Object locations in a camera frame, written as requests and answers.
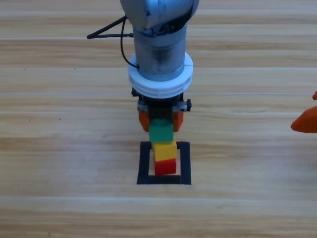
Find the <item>wood grain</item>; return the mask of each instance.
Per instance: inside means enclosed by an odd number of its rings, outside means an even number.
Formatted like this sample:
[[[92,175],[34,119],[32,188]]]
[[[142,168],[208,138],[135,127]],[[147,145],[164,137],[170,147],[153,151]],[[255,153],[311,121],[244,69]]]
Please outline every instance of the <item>wood grain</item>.
[[[316,105],[317,1],[201,0],[175,135],[192,186],[136,185],[148,134],[119,41],[85,39],[123,14],[0,0],[0,238],[316,238],[317,139],[290,125]]]

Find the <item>toy block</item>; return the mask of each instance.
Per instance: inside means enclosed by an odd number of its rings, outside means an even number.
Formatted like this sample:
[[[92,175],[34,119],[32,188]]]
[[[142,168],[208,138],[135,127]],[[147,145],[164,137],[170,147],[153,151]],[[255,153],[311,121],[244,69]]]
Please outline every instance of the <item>toy block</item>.
[[[151,142],[172,142],[174,139],[174,125],[172,121],[154,119],[150,121],[149,135]]]
[[[170,175],[176,173],[176,159],[156,162],[154,161],[155,175]]]
[[[139,112],[139,121],[143,127],[143,130],[145,132],[149,132],[150,119],[148,112]]]
[[[315,92],[315,94],[313,95],[313,99],[317,100],[317,91]]]
[[[178,132],[184,121],[184,112],[173,113],[174,132]]]
[[[176,141],[168,143],[152,143],[156,162],[175,159],[177,157]]]
[[[304,111],[291,125],[294,131],[317,133],[317,107]]]

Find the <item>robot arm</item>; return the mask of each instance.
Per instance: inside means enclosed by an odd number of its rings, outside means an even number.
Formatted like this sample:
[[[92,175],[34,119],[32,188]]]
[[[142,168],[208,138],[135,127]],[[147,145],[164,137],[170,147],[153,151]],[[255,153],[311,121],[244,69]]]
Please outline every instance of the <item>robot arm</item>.
[[[178,18],[188,21],[196,12],[199,0],[120,0],[122,8],[139,31],[148,31]]]

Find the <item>black square outline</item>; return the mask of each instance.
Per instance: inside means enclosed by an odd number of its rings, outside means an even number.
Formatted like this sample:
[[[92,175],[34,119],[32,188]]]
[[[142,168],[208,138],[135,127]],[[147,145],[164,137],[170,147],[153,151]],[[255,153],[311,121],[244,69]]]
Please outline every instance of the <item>black square outline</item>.
[[[191,185],[190,143],[185,141],[177,142],[177,149],[180,150],[180,175],[153,176],[149,175],[152,144],[150,141],[142,141],[137,184]]]

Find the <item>stacked blocks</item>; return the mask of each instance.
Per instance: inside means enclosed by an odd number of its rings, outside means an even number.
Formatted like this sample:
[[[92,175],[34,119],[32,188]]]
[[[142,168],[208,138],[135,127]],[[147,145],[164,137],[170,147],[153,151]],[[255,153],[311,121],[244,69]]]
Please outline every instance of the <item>stacked blocks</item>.
[[[154,119],[150,122],[149,134],[154,153],[155,175],[175,174],[177,145],[173,122]]]
[[[154,153],[155,175],[176,173],[177,145],[176,141],[152,143]]]

